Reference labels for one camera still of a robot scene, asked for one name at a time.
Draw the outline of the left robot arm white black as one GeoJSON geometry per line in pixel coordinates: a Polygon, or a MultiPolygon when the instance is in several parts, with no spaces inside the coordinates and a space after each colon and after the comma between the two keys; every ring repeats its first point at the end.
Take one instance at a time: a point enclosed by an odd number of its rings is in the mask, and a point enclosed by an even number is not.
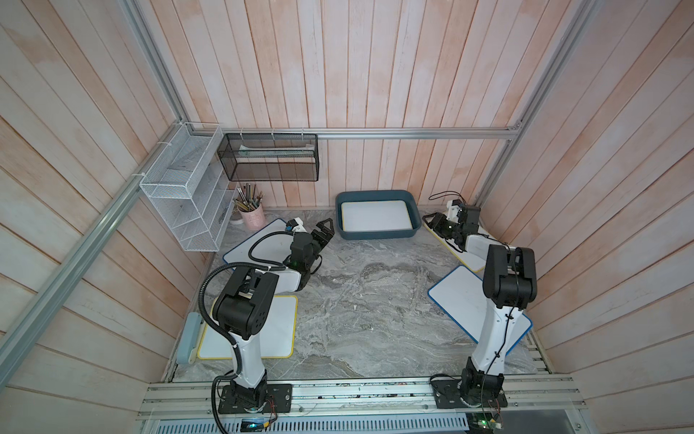
{"type": "Polygon", "coordinates": [[[277,294],[301,291],[318,269],[322,251],[334,238],[331,218],[307,231],[300,218],[255,240],[247,260],[227,260],[212,271],[198,293],[198,309],[207,327],[224,338],[233,351],[235,368],[215,378],[228,381],[223,396],[235,396],[247,407],[267,401],[267,370],[261,360],[260,334],[267,323],[277,294]],[[266,259],[254,251],[268,239],[288,237],[290,244],[283,260],[266,259]]]}

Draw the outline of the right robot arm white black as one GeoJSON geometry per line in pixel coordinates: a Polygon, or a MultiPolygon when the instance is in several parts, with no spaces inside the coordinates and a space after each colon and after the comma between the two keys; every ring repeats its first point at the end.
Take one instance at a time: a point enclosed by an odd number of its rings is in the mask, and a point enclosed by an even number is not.
{"type": "Polygon", "coordinates": [[[428,291],[476,343],[458,382],[441,377],[449,385],[440,408],[503,403],[505,358],[532,327],[524,312],[538,295],[535,253],[481,231],[480,213],[479,207],[457,197],[447,203],[445,213],[424,218],[428,229],[460,257],[485,262],[478,272],[466,265],[455,268],[428,291]]]}

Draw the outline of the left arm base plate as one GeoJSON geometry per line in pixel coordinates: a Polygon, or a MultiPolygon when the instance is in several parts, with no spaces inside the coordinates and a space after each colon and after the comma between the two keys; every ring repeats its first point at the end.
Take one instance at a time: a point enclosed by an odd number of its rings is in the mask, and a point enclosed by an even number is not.
{"type": "Polygon", "coordinates": [[[222,387],[217,404],[219,414],[289,413],[293,399],[293,385],[262,383],[249,389],[231,383],[222,387]]]}

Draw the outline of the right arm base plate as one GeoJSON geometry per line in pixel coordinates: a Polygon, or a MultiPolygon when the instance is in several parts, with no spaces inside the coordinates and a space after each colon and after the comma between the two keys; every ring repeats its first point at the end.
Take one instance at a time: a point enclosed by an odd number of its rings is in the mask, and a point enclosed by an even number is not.
{"type": "Polygon", "coordinates": [[[504,391],[485,384],[464,386],[463,381],[446,376],[432,376],[429,379],[433,397],[439,410],[506,408],[508,400],[504,391]]]}

